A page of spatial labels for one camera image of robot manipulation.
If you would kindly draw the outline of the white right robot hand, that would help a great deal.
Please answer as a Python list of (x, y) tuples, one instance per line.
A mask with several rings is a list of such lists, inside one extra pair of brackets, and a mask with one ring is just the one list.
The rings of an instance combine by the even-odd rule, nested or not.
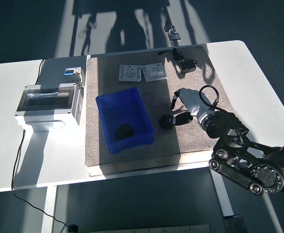
[(215, 113), (214, 110), (211, 110), (211, 108), (201, 100), (199, 91), (197, 90), (181, 88), (175, 91), (171, 110), (175, 107), (178, 98), (184, 104), (187, 112), (170, 117), (169, 123), (172, 125), (179, 126), (188, 124), (196, 117), (199, 125), (203, 128), (207, 120)]

